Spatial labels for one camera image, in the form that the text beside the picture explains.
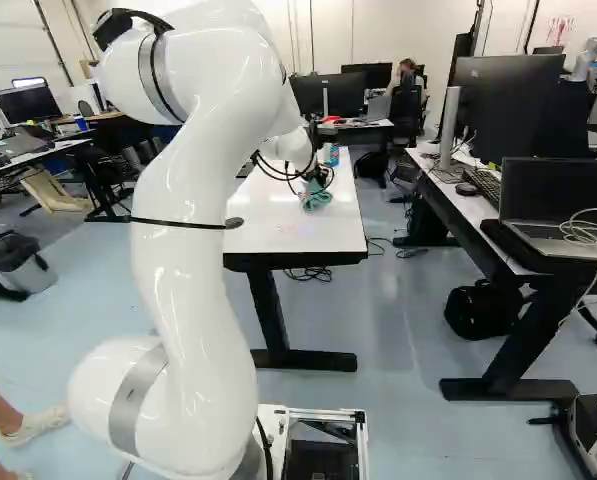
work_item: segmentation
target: person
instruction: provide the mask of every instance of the person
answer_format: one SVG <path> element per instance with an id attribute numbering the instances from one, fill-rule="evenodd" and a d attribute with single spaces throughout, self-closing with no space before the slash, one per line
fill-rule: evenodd
<path id="1" fill-rule="evenodd" d="M 64 407 L 53 407 L 43 413 L 23 415 L 0 395 L 0 438 L 11 446 L 19 447 L 43 432 L 62 427 L 69 421 Z M 0 464 L 0 480 L 31 480 L 33 475 L 10 472 Z"/>
<path id="2" fill-rule="evenodd" d="M 423 90 L 421 98 L 424 99 L 426 97 L 425 80 L 416 74 L 416 62 L 411 58 L 405 58 L 398 64 L 387 87 L 386 95 L 391 95 L 393 89 L 400 85 L 418 85 Z"/>

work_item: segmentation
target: open laptop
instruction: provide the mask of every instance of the open laptop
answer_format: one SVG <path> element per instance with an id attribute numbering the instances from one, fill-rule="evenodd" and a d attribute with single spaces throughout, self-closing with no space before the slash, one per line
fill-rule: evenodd
<path id="1" fill-rule="evenodd" d="M 597 159 L 504 159 L 500 221 L 543 255 L 597 259 L 597 246 L 572 245 L 559 228 L 588 208 L 597 208 Z M 578 220 L 597 223 L 597 212 Z"/>
<path id="2" fill-rule="evenodd" d="M 9 158 L 15 158 L 25 153 L 42 150 L 46 145 L 45 140 L 17 133 L 11 138 L 0 140 L 0 153 L 7 155 Z"/>

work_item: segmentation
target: black monitor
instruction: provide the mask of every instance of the black monitor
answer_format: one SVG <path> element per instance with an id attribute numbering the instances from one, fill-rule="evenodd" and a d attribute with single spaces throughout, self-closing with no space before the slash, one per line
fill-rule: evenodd
<path id="1" fill-rule="evenodd" d="M 291 88 L 302 115 L 322 115 L 322 81 L 319 75 L 295 76 L 291 78 Z"/>
<path id="2" fill-rule="evenodd" d="M 0 108 L 10 123 L 62 116 L 56 99 L 46 85 L 0 90 Z"/>
<path id="3" fill-rule="evenodd" d="M 564 60 L 564 55 L 458 58 L 452 85 L 462 87 L 458 122 L 474 132 L 474 157 L 501 165 L 503 157 L 533 154 Z"/>
<path id="4" fill-rule="evenodd" d="M 391 82 L 393 63 L 356 63 L 343 65 L 340 73 L 364 73 L 366 88 L 387 88 Z"/>
<path id="5" fill-rule="evenodd" d="M 300 107 L 300 113 L 322 114 L 323 89 L 327 89 L 330 115 L 357 116 L 365 106 L 365 74 L 338 73 L 294 77 L 291 87 Z"/>
<path id="6" fill-rule="evenodd" d="M 565 51 L 565 47 L 536 47 L 533 55 L 560 55 Z"/>

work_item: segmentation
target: sneaker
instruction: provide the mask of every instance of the sneaker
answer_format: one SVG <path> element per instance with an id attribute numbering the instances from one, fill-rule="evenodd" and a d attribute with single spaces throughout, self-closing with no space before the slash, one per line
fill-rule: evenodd
<path id="1" fill-rule="evenodd" d="M 10 447 L 20 447 L 41 433 L 60 428 L 68 422 L 69 414 L 65 407 L 52 407 L 42 413 L 25 415 L 20 430 L 11 435 L 0 434 L 0 438 Z"/>

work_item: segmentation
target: green cloth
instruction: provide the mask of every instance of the green cloth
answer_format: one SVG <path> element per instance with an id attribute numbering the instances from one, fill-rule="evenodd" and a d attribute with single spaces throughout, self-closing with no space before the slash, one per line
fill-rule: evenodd
<path id="1" fill-rule="evenodd" d="M 313 212 L 331 203 L 334 198 L 333 195 L 322 190 L 322 187 L 316 180 L 309 182 L 305 193 L 300 197 L 300 204 L 305 212 Z"/>

